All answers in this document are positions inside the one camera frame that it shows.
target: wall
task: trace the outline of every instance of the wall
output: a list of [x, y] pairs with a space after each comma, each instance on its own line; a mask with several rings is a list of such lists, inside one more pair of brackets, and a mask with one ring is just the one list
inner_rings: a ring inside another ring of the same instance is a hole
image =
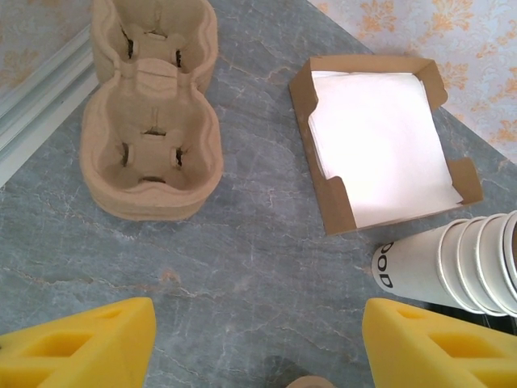
[[435, 59], [446, 109], [517, 163], [516, 0], [310, 1], [374, 53]]
[[0, 0], [0, 99], [90, 22], [89, 0]]

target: yellow sponge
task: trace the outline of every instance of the yellow sponge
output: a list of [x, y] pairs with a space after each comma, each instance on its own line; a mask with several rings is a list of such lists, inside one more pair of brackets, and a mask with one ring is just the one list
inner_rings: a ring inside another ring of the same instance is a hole
[[141, 388], [156, 335], [133, 298], [0, 336], [0, 388]]
[[517, 337], [370, 299], [363, 338], [377, 388], [516, 388]]

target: gray marble surface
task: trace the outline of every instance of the gray marble surface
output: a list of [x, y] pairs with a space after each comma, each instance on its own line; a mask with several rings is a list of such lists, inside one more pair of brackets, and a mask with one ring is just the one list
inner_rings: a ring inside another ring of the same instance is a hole
[[440, 110], [445, 154], [474, 159], [485, 201], [326, 237], [287, 85], [311, 55], [367, 50], [305, 0], [212, 4], [221, 184], [189, 221], [106, 214], [79, 170], [83, 104], [0, 189], [0, 332], [149, 296], [158, 335], [148, 387], [284, 387], [307, 373], [372, 387], [361, 319], [370, 297], [388, 296], [372, 253], [454, 218], [517, 208], [517, 167]]

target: white napkin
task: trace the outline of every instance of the white napkin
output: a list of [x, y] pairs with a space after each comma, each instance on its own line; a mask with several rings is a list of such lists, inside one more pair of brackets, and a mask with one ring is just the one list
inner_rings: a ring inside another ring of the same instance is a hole
[[458, 207], [423, 84], [406, 73], [313, 72], [319, 167], [341, 177], [359, 228]]

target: white paper cup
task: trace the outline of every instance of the white paper cup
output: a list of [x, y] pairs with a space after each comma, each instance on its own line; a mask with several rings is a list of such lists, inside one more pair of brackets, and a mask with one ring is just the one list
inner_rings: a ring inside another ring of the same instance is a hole
[[380, 247], [372, 260], [376, 283], [400, 297], [461, 309], [462, 305], [443, 287], [437, 268], [443, 234], [455, 224]]
[[486, 311], [483, 309], [483, 306], [467, 294], [456, 270], [456, 257], [460, 251], [460, 236], [469, 223], [469, 220], [458, 220], [458, 223], [445, 233], [441, 257], [438, 260], [438, 271], [443, 279], [444, 288], [464, 310], [473, 314], [485, 314]]
[[517, 317], [517, 291], [511, 283], [503, 253], [503, 236], [509, 216], [483, 222], [476, 255], [477, 278], [499, 309]]
[[506, 314], [501, 311], [481, 285], [477, 277], [476, 255], [479, 252], [479, 235], [483, 223], [502, 216], [504, 215], [498, 214], [488, 218], [473, 219], [460, 236], [460, 250], [456, 256], [456, 270], [464, 290], [471, 299], [483, 307], [484, 312], [493, 316]]
[[517, 210], [510, 213], [503, 239], [503, 252], [506, 269], [514, 289], [517, 290]]

